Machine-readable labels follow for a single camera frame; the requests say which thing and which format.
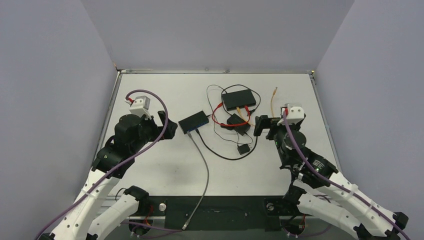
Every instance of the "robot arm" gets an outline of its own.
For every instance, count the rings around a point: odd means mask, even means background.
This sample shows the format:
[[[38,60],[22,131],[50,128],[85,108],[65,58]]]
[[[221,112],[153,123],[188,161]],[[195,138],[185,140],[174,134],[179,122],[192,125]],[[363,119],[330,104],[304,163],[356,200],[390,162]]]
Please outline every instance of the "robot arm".
[[[346,209],[319,199],[298,186],[291,186],[283,200],[296,206],[302,214],[315,216],[359,239],[355,228],[359,227],[361,222]]]
[[[275,142],[282,163],[280,169],[290,170],[294,179],[327,194],[351,213],[360,223],[353,229],[357,238],[400,239],[397,234],[399,230],[402,231],[406,227],[408,217],[402,212],[391,212],[377,205],[359,191],[358,186],[348,182],[336,166],[306,147],[306,137],[299,131],[306,115],[299,104],[287,104],[281,110],[285,120],[277,117],[268,118],[266,115],[256,117],[253,133],[254,136],[259,136],[263,129],[269,129],[266,139]],[[302,210],[300,211],[302,213],[308,212],[307,207],[303,207]],[[322,219],[326,220],[325,216],[320,215],[319,212],[316,213],[317,217],[323,217]]]
[[[128,216],[145,212],[149,205],[148,197],[149,193],[139,187],[126,189],[115,204],[94,219],[86,240],[103,240]]]
[[[116,227],[116,222],[119,219],[123,217],[126,218],[134,213],[133,210],[137,201],[131,200],[130,202],[132,204],[126,205],[131,197],[125,196],[122,200],[125,204],[120,203],[109,211],[106,211],[106,214],[120,213],[116,216],[116,219],[107,219],[105,217],[107,215],[102,214],[96,221],[95,226],[92,225],[93,219],[99,212],[104,199],[114,186],[116,186],[119,180],[122,179],[127,169],[135,162],[134,159],[127,161],[117,168],[110,176],[93,189],[92,192],[89,193],[89,189],[91,189],[92,186],[103,178],[112,168],[131,156],[134,156],[148,142],[157,139],[164,130],[163,126],[157,126],[155,124],[153,117],[149,114],[149,104],[150,99],[146,96],[137,97],[134,101],[131,101],[129,111],[132,114],[124,115],[119,119],[119,122],[114,128],[115,135],[109,138],[105,146],[97,153],[96,159],[92,163],[91,171],[88,174],[87,181],[75,202],[80,201],[81,197],[84,195],[87,195],[87,197],[70,210],[50,234],[43,234],[41,240],[85,240],[90,237],[88,234],[89,231],[93,234],[107,236],[107,234],[109,234],[107,231],[113,230],[113,228],[106,229],[101,226],[101,223],[105,226]],[[162,124],[165,125],[165,112],[159,111],[158,115]],[[168,119],[168,124],[161,140],[172,139],[176,129],[177,124]]]

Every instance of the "gray wall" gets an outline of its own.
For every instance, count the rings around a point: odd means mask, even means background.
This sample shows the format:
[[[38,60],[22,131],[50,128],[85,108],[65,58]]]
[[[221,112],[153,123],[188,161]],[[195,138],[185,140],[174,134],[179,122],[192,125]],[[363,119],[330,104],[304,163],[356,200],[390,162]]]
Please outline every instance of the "gray wall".
[[[313,70],[354,0],[82,0],[120,69]]]
[[[344,174],[422,239],[424,1],[356,0],[316,69]]]
[[[0,33],[0,238],[27,240],[87,177],[116,70],[79,0],[2,0]]]

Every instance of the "bolt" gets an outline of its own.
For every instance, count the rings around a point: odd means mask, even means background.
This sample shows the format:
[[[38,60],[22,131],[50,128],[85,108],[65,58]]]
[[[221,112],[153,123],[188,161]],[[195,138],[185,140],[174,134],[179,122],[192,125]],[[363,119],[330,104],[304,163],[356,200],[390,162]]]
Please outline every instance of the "bolt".
[[[266,209],[268,209],[268,211],[273,211],[275,209],[274,204],[272,204],[271,202],[268,203],[266,205]]]
[[[167,205],[165,203],[159,204],[159,211],[163,212],[167,209]]]

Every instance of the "black box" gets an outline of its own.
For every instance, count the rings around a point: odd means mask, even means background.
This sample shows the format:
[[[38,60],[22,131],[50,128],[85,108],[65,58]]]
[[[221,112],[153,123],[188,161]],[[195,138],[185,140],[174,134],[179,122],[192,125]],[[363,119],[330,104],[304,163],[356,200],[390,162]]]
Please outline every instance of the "black box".
[[[222,94],[222,103],[227,111],[234,110],[237,107],[243,108],[244,106],[255,106],[256,100],[250,89],[233,91]]]
[[[245,121],[241,117],[239,117],[237,114],[234,113],[226,120],[226,123],[228,125],[233,125],[233,124],[242,124],[242,123],[245,123]],[[244,136],[250,128],[251,128],[250,124],[246,123],[241,126],[229,127],[228,129],[230,130],[234,129],[237,133]]]
[[[243,145],[238,146],[237,150],[238,150],[238,153],[240,155],[243,155],[243,154],[250,152],[251,149],[250,149],[249,145],[243,144]]]
[[[184,134],[193,131],[207,123],[209,123],[209,119],[204,111],[199,111],[198,113],[184,118],[183,120],[178,122]]]

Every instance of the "table surface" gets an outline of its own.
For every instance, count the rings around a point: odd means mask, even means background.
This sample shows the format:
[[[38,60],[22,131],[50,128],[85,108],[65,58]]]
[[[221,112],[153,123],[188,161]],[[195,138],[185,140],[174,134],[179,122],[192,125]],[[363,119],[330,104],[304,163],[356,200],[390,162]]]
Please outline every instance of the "table surface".
[[[280,106],[286,103],[301,103],[306,114],[301,126],[301,131],[307,138],[306,146],[337,165],[308,74],[123,74],[104,139],[114,134],[119,118],[130,113],[129,105],[124,101],[128,92],[145,89],[157,94],[166,104],[169,119],[178,122],[199,111],[204,111],[206,115],[212,113],[206,96],[206,88],[212,84],[223,88],[243,84],[258,92],[261,103],[252,114],[253,118],[260,115],[271,116],[271,96],[278,87],[273,100],[274,112],[279,114]],[[232,87],[228,91],[242,89],[244,88]],[[221,90],[211,86],[208,94],[215,108],[221,102]],[[131,97],[134,99],[142,95],[135,93]],[[156,123],[161,125],[157,111],[162,110],[162,106],[154,97],[149,97],[149,112],[155,117]],[[216,112],[216,117],[220,122],[225,122],[228,115],[221,108]],[[248,131],[250,136],[253,136],[253,129],[251,127]],[[235,143],[224,141],[214,133],[212,120],[199,130],[214,151],[228,158],[240,157]],[[237,141],[234,131],[219,126],[216,126],[216,131],[224,138]],[[265,139],[266,134],[267,131],[264,130],[252,154],[241,160],[230,161],[208,151],[193,131],[194,140],[209,166],[207,196],[278,196],[286,193],[291,181],[290,172],[279,169],[281,162],[277,150],[272,141]],[[250,139],[241,136],[240,142],[249,143]],[[178,126],[172,140],[158,142],[135,159],[135,163],[110,195],[115,195],[120,188],[135,185],[148,191],[151,196],[200,196],[206,180],[206,167],[200,154]]]

